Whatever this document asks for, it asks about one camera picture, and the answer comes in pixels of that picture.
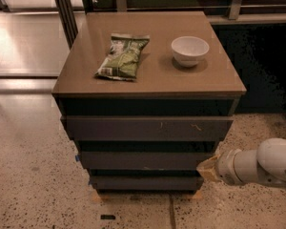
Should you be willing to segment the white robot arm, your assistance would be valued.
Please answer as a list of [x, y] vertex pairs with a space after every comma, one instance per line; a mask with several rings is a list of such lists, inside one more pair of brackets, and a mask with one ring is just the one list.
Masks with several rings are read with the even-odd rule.
[[254, 150], [235, 149], [212, 156], [196, 170], [205, 179], [230, 186], [255, 183], [286, 189], [286, 139], [270, 138]]

